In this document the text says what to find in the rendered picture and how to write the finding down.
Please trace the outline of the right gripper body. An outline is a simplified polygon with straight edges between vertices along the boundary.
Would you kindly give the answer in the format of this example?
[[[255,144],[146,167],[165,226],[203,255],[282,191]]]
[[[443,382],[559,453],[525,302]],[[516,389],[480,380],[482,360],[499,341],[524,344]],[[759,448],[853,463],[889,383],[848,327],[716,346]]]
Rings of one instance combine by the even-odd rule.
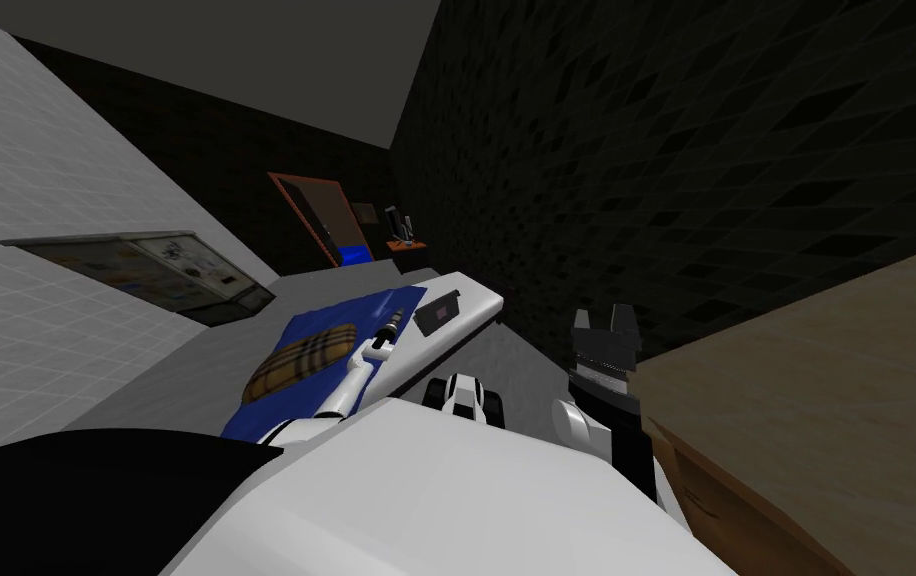
[[[578,360],[603,365],[612,371],[635,372],[642,340],[637,331],[615,332],[592,328],[571,328]]]

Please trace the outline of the black flat box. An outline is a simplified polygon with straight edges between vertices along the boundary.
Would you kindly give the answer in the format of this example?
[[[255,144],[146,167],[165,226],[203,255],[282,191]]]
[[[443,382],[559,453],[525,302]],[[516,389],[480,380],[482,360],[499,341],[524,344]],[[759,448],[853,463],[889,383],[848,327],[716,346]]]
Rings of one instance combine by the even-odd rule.
[[[417,308],[414,320],[424,337],[429,337],[460,314],[459,297],[460,292],[455,289]]]

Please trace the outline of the white bed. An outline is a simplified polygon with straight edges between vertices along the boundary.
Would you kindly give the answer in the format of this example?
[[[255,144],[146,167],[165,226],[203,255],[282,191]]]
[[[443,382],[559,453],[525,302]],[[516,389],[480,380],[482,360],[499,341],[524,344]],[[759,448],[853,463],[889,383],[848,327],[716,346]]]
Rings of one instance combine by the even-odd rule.
[[[400,396],[503,303],[455,272],[298,314],[250,377],[221,436],[263,443],[285,422],[343,419]]]

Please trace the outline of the orange desk with monitor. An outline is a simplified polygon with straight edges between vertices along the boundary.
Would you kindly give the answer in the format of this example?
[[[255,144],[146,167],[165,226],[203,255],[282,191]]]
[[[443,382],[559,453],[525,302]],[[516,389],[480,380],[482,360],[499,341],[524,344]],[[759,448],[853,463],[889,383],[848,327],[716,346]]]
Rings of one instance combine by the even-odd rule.
[[[396,206],[384,209],[385,220],[388,224],[391,240],[387,247],[392,253],[425,249],[427,245],[415,238],[411,219],[404,216]]]

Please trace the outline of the tan plaid pillow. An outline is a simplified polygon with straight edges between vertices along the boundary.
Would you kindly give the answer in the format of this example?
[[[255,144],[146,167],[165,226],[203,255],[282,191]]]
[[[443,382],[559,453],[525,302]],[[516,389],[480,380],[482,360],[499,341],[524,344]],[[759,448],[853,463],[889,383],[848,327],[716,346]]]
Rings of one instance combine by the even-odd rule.
[[[357,327],[341,324],[277,349],[254,371],[241,397],[247,405],[293,386],[352,353]]]

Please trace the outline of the blue blanket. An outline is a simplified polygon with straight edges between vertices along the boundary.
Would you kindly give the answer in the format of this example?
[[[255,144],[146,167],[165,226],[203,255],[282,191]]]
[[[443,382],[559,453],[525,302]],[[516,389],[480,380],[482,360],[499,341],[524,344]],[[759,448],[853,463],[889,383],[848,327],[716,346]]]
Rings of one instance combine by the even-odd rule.
[[[357,327],[357,338],[352,353],[328,368],[301,380],[288,388],[257,402],[242,405],[229,419],[221,431],[222,438],[259,443],[281,422],[291,419],[313,418],[320,413],[337,413],[342,416],[353,414],[364,395],[365,382],[357,392],[349,395],[348,407],[326,408],[324,403],[333,395],[349,372],[349,361],[365,345],[380,341],[381,347],[388,348],[397,343],[402,330],[407,326],[427,289],[422,286],[403,286],[388,289],[337,304],[318,308],[294,316],[286,325],[273,352],[301,338],[314,335],[326,329],[352,323]],[[404,308],[405,317],[395,340],[380,337],[380,329],[388,322],[398,308]]]

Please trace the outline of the orange framed door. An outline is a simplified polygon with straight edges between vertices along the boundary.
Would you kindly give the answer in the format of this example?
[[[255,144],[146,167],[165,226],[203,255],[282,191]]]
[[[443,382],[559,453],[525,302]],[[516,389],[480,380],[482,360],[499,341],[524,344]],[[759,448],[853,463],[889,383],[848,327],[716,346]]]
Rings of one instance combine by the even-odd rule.
[[[352,205],[337,181],[269,172],[332,268],[374,261]]]

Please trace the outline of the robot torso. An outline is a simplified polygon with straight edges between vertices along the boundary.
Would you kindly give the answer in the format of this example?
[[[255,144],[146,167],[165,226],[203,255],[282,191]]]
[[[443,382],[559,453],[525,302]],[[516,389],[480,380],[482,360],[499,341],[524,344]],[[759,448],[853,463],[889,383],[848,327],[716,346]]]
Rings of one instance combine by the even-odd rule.
[[[736,576],[612,464],[504,429],[457,374],[422,404],[283,423],[289,464],[162,576]]]

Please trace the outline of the brown wooden table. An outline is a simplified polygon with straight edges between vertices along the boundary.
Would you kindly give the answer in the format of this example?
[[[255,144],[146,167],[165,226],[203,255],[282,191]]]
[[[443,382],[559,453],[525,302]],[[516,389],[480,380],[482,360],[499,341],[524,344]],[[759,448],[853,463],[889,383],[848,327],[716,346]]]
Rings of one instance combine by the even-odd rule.
[[[916,256],[629,389],[692,534],[739,576],[916,576]]]

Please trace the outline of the framed wall picture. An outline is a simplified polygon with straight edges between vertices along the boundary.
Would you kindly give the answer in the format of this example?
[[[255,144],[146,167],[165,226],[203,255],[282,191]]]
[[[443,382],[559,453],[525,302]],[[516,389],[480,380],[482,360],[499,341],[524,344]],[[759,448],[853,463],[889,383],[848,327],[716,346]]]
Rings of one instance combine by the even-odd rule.
[[[0,240],[206,327],[256,316],[275,295],[193,231]]]

